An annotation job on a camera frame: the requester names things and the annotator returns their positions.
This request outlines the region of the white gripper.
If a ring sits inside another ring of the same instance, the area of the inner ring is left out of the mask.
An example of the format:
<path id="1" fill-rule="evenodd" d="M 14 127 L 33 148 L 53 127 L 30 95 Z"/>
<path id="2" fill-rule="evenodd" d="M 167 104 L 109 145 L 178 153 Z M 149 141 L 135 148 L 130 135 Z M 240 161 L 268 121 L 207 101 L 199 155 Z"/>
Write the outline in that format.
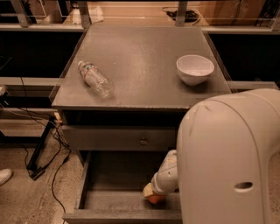
<path id="1" fill-rule="evenodd" d="M 155 194 L 168 195 L 179 188 L 178 171 L 176 168 L 159 170 L 143 189 L 143 196 L 149 198 Z"/>

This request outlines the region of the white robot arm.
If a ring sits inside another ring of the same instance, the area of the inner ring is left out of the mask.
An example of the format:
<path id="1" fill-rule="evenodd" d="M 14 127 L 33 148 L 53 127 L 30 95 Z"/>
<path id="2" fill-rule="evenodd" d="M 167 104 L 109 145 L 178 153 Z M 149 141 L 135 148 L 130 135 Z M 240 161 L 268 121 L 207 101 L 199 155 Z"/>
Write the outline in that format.
<path id="1" fill-rule="evenodd" d="M 156 204 L 178 191 L 184 224 L 270 224 L 269 165 L 279 151 L 279 90 L 215 96 L 186 113 L 143 196 Z"/>

